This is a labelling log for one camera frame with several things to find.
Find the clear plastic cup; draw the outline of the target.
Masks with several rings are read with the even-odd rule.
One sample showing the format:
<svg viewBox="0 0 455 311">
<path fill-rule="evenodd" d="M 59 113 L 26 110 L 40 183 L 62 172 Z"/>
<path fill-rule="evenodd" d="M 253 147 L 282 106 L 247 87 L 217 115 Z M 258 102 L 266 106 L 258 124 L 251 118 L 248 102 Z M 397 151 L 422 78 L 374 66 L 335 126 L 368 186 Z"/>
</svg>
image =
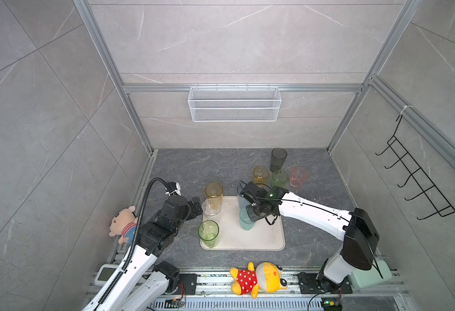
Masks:
<svg viewBox="0 0 455 311">
<path fill-rule="evenodd" d="M 222 199 L 221 198 L 207 198 L 202 203 L 202 211 L 204 219 L 212 219 L 216 216 L 222 208 Z"/>
</svg>

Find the tall green plastic cup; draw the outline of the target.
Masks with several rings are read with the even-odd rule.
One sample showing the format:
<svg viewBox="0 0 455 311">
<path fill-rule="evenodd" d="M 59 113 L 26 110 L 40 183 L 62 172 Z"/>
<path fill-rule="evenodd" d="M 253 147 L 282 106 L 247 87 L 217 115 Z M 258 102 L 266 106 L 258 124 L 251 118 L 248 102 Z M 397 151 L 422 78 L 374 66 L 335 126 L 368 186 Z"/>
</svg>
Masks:
<svg viewBox="0 0 455 311">
<path fill-rule="evenodd" d="M 202 222 L 198 228 L 198 236 L 208 248 L 214 248 L 218 243 L 220 229 L 214 220 Z"/>
</svg>

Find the tall amber plastic cup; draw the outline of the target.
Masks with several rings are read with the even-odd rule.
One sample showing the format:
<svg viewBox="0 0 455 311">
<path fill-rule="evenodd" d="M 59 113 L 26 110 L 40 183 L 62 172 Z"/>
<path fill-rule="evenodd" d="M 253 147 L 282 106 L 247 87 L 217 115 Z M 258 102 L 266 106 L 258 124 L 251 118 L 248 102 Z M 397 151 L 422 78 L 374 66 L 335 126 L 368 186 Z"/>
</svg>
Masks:
<svg viewBox="0 0 455 311">
<path fill-rule="evenodd" d="M 221 198 L 223 200 L 223 187 L 220 183 L 213 182 L 206 186 L 205 195 L 207 198 Z"/>
</svg>

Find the teal plastic cup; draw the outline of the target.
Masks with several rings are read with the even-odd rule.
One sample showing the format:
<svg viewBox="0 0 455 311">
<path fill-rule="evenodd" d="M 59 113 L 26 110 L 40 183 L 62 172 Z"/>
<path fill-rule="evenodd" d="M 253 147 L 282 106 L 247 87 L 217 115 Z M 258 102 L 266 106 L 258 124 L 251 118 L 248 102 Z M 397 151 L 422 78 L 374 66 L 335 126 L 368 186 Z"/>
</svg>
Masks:
<svg viewBox="0 0 455 311">
<path fill-rule="evenodd" d="M 240 227 L 243 230 L 249 231 L 254 227 L 255 223 L 250 220 L 246 207 L 241 208 L 240 213 L 239 213 L 239 218 L 240 218 Z"/>
</svg>

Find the beige plastic tray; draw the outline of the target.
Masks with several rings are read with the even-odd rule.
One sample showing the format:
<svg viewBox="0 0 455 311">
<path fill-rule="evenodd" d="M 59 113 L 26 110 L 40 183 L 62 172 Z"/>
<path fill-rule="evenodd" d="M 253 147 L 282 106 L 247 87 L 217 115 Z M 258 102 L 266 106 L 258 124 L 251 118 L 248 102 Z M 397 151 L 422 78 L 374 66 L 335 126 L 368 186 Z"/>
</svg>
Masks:
<svg viewBox="0 0 455 311">
<path fill-rule="evenodd" d="M 250 230 L 241 227 L 239 200 L 236 196 L 225 196 L 222 207 L 213 220 L 219 225 L 220 233 L 215 247 L 210 248 L 204 241 L 200 246 L 209 251 L 280 251 L 285 247 L 283 223 L 279 218 L 274 225 L 266 220 L 257 221 Z"/>
</svg>

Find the dark grey plastic cup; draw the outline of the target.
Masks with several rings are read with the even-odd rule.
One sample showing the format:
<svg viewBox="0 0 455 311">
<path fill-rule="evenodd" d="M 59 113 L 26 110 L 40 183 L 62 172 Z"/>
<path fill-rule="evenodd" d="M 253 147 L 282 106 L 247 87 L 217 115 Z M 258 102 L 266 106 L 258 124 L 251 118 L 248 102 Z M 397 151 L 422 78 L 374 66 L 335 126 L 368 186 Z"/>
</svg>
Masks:
<svg viewBox="0 0 455 311">
<path fill-rule="evenodd" d="M 270 171 L 277 172 L 283 168 L 284 162 L 288 156 L 285 149 L 275 148 L 271 151 Z"/>
</svg>

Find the blue plastic cup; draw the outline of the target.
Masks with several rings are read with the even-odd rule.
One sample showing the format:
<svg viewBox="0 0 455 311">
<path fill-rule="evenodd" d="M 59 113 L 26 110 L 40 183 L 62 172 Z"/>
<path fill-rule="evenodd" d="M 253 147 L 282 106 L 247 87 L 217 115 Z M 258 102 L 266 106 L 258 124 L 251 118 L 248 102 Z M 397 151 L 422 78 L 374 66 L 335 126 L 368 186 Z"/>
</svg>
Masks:
<svg viewBox="0 0 455 311">
<path fill-rule="evenodd" d="M 241 185 L 238 185 L 236 192 L 238 194 L 239 207 L 241 209 L 251 205 L 251 203 L 245 198 Z"/>
</svg>

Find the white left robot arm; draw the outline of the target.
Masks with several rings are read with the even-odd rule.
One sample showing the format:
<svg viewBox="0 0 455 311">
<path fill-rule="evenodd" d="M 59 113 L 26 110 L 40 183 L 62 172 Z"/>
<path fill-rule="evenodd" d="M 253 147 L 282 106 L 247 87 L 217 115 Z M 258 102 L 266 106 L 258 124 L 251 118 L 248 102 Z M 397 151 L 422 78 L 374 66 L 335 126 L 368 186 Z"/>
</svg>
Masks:
<svg viewBox="0 0 455 311">
<path fill-rule="evenodd" d="M 162 208 L 143 223 L 143 214 L 153 184 L 166 188 Z M 139 208 L 137 227 L 122 262 L 84 310 L 145 310 L 160 295 L 173 293 L 179 285 L 179 269 L 163 261 L 162 252 L 173 243 L 183 224 L 202 215 L 200 199 L 181 195 L 179 183 L 152 178 Z"/>
</svg>

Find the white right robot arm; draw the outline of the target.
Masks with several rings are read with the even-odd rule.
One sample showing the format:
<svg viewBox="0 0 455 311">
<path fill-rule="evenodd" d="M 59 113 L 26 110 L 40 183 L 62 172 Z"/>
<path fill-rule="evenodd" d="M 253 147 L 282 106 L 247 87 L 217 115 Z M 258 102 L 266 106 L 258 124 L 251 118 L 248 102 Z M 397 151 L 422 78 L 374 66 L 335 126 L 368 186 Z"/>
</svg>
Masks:
<svg viewBox="0 0 455 311">
<path fill-rule="evenodd" d="M 253 182 L 240 182 L 239 194 L 252 222 L 266 220 L 272 225 L 278 218 L 300 220 L 342 241 L 340 249 L 325 261 L 316 282 L 324 292 L 337 290 L 355 270 L 378 268 L 376 248 L 380 236 L 363 209 L 339 210 L 312 202 L 282 187 L 266 190 Z"/>
</svg>

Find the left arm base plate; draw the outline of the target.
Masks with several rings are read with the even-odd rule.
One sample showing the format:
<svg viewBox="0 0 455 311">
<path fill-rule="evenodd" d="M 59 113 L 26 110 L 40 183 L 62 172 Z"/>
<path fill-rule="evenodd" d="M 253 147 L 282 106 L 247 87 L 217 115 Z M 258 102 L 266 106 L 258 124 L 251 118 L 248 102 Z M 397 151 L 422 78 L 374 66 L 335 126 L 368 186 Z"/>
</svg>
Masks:
<svg viewBox="0 0 455 311">
<path fill-rule="evenodd" d="M 185 295 L 194 295 L 196 293 L 198 283 L 198 274 L 195 273 L 181 273 L 179 275 L 178 286 L 174 291 L 174 295 L 181 295 L 182 287 L 184 288 L 183 292 Z"/>
</svg>

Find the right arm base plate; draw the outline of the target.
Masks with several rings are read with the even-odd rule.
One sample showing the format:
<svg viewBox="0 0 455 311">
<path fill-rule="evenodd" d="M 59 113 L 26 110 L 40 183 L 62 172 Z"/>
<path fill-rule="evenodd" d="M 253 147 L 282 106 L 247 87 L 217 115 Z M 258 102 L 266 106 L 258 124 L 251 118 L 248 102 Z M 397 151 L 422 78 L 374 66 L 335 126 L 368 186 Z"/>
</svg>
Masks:
<svg viewBox="0 0 455 311">
<path fill-rule="evenodd" d="M 352 294 L 351 283 L 346 277 L 342 282 L 334 283 L 319 273 L 300 272 L 297 283 L 302 294 Z"/>
</svg>

